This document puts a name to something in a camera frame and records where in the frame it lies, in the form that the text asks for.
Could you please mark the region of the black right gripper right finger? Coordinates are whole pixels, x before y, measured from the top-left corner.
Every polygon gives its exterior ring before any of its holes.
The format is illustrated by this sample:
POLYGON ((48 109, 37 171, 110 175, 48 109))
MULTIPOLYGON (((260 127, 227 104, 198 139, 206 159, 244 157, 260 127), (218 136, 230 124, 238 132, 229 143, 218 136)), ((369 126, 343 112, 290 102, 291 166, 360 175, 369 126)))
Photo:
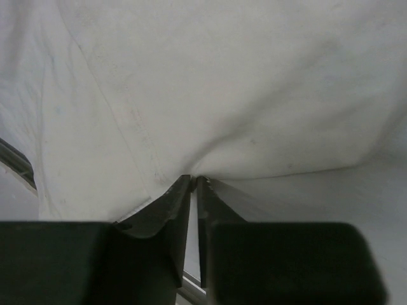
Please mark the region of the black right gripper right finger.
POLYGON ((364 236, 343 222, 249 222, 197 178, 200 281, 209 304, 386 304, 364 236))

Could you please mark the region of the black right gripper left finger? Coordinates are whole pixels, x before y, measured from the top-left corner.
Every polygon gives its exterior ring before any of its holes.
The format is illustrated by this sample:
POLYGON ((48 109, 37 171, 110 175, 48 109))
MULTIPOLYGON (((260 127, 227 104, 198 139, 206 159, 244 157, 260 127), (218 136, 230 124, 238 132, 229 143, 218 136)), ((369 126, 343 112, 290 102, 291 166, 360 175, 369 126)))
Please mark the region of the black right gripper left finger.
POLYGON ((174 304, 191 178, 121 222, 2 222, 2 304, 174 304))

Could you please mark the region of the white t shirt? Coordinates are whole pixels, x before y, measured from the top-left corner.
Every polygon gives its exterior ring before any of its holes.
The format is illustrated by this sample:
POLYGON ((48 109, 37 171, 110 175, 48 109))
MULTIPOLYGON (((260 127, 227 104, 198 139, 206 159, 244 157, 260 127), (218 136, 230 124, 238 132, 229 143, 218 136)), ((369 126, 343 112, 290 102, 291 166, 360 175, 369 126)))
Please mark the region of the white t shirt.
POLYGON ((358 164, 405 81, 405 1, 1 2, 1 121, 43 220, 358 164))

